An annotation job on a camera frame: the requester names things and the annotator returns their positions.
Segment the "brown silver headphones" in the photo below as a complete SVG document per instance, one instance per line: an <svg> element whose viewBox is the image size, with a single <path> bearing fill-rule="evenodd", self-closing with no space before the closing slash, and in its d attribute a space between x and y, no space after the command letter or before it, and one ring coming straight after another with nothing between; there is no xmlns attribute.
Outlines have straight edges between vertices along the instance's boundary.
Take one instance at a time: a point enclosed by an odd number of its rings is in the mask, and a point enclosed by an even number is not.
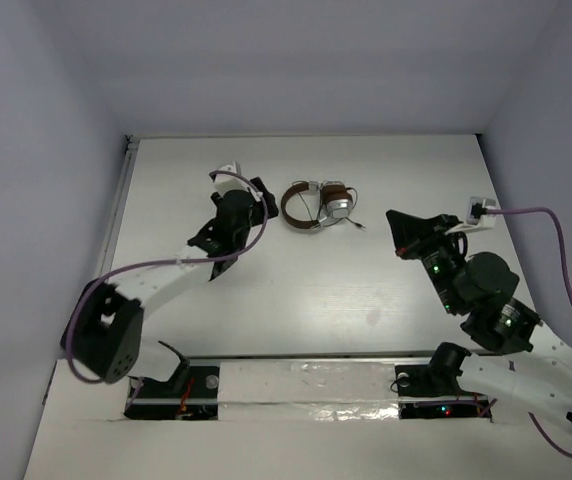
<svg viewBox="0 0 572 480"><path fill-rule="evenodd" d="M317 213L310 214L308 220L293 217L287 211L287 205L295 196L304 194L316 195L318 199ZM300 231L311 231L336 225L344 220L351 221L350 216L358 202L358 191L341 181L325 180L322 182L299 180L294 182L280 199L281 214L285 222Z"/></svg>

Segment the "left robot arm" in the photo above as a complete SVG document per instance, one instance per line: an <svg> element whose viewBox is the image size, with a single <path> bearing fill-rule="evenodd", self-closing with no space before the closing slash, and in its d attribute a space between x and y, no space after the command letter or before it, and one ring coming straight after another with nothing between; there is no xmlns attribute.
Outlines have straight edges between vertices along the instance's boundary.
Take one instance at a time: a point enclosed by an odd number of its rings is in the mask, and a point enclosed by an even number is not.
<svg viewBox="0 0 572 480"><path fill-rule="evenodd" d="M109 271L87 283L62 334L68 367L85 384L114 384L144 371L144 322L190 289L225 273L261 239L279 214L259 177L211 172L216 211L174 256Z"/></svg>

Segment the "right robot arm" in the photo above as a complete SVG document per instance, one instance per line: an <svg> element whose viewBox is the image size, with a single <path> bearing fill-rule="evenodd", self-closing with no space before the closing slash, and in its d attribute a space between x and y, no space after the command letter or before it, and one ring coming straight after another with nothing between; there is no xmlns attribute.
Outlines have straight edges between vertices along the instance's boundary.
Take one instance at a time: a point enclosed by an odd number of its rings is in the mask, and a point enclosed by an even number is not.
<svg viewBox="0 0 572 480"><path fill-rule="evenodd" d="M466 221L387 211L396 256L419 261L445 312L463 317L461 330L508 363L500 367L443 342L427 364L398 368L390 388L406 398L485 394L525 410L535 425L546 420L572 436L572 347L515 298L520 278L504 259L467 253L468 234L491 228L502 213L482 200L472 204Z"/></svg>

